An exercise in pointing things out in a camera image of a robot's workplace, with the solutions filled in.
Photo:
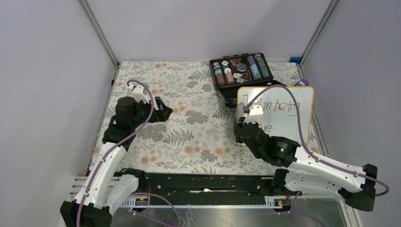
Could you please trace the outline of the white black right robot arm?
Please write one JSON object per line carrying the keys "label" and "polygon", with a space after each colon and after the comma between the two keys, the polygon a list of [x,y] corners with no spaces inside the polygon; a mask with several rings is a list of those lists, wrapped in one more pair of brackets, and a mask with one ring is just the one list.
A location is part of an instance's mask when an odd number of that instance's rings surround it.
{"label": "white black right robot arm", "polygon": [[266,134],[257,123],[238,123],[234,126],[234,136],[257,159],[278,167],[271,182],[274,193],[327,192],[357,210],[373,211],[376,166],[353,166],[313,154],[294,140]]}

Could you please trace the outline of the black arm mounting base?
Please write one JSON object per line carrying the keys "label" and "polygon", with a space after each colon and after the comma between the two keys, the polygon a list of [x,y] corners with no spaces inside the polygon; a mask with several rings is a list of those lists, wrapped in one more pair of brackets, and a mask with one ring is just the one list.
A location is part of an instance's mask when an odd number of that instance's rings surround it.
{"label": "black arm mounting base", "polygon": [[121,179],[131,174],[139,179],[132,205],[175,207],[256,207],[269,206],[267,199],[285,201],[296,195],[276,183],[272,176],[256,175],[196,175],[146,173],[127,168],[112,174]]}

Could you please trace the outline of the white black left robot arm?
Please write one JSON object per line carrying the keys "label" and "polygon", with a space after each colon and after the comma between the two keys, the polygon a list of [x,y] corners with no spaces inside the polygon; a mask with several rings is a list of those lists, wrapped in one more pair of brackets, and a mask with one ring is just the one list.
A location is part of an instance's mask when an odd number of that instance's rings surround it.
{"label": "white black left robot arm", "polygon": [[146,180],[124,174],[117,185],[107,191],[138,131],[147,123],[166,122],[172,112],[158,96],[153,100],[130,96],[118,99],[93,170],[72,201],[61,205],[60,213],[67,227],[109,227],[113,214],[128,196],[146,190]]}

